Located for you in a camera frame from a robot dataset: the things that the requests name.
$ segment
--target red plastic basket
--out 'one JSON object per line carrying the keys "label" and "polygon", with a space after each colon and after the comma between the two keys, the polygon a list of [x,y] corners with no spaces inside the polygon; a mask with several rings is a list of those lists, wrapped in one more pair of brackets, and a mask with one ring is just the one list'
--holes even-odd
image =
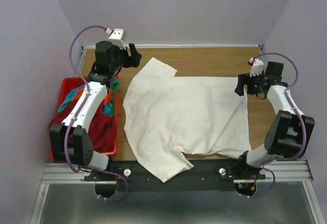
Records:
{"label": "red plastic basket", "polygon": [[[81,78],[79,77],[69,77],[65,78],[62,81],[62,86],[61,86],[61,91],[60,91],[60,96],[59,96],[59,102],[58,102],[58,109],[65,100],[66,96],[69,94],[70,91],[84,85],[84,82]],[[119,97],[119,92],[117,92],[116,97],[115,97],[115,103],[114,103],[114,120],[116,124],[118,125],[118,97]],[[114,142],[113,145],[113,151],[108,151],[102,154],[105,155],[116,155],[118,149],[118,136]],[[52,151],[50,152],[50,160],[53,160],[53,155]]]}

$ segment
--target wooden board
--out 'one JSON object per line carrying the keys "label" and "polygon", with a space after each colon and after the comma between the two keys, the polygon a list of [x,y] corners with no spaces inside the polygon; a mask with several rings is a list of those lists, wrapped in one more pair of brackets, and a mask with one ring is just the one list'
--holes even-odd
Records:
{"label": "wooden board", "polygon": [[[118,153],[115,160],[135,160],[134,154],[127,142],[123,127],[125,112],[123,100],[129,83],[140,69],[152,58],[175,68],[176,76],[210,76],[237,77],[238,74],[248,73],[247,64],[250,57],[258,55],[258,48],[180,48],[180,49],[138,49],[142,54],[139,68],[123,69],[119,74],[119,124]],[[94,50],[86,52],[82,75],[86,76],[95,61]],[[256,149],[263,144],[266,132],[275,117],[273,108],[268,100],[260,100],[256,96],[248,96],[248,120],[251,148]],[[202,156],[185,155],[188,159],[221,159],[221,155]]]}

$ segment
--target lavender wall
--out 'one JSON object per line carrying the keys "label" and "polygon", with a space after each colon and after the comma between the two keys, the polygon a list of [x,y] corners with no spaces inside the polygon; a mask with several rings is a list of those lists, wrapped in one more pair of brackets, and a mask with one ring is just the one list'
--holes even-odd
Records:
{"label": "lavender wall", "polygon": [[56,0],[0,0],[0,12],[0,223],[29,223],[73,32]]}
{"label": "lavender wall", "polygon": [[[301,110],[314,117],[316,125],[306,158],[313,173],[313,186],[327,219],[327,0],[290,0],[272,30],[264,52],[280,52],[292,58],[299,80],[292,96]],[[265,60],[280,60],[275,57]],[[284,78],[294,80],[288,64]]]}
{"label": "lavender wall", "polygon": [[[101,24],[138,44],[263,44],[288,0],[58,0],[75,33]],[[102,32],[81,36],[94,45]]]}

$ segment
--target white t-shirt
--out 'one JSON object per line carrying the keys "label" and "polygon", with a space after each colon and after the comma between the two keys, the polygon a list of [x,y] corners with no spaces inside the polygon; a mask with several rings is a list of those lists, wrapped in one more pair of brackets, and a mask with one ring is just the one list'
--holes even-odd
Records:
{"label": "white t-shirt", "polygon": [[131,149],[163,182],[193,167],[183,153],[237,159],[251,150],[247,96],[234,93],[237,78],[174,77],[176,72],[152,58],[123,102]]}

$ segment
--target red cloth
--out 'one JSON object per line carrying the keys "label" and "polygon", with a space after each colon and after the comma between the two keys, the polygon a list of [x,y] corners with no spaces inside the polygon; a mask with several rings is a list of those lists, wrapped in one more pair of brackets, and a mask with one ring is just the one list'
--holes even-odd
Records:
{"label": "red cloth", "polygon": [[[49,128],[53,124],[61,124],[69,113],[74,109],[78,100],[74,100],[68,106],[56,115],[50,122]],[[117,124],[113,117],[102,114],[103,102],[96,111],[90,127],[88,129],[88,136],[93,144],[94,151],[105,153],[111,152],[114,148],[114,142],[117,138]]]}

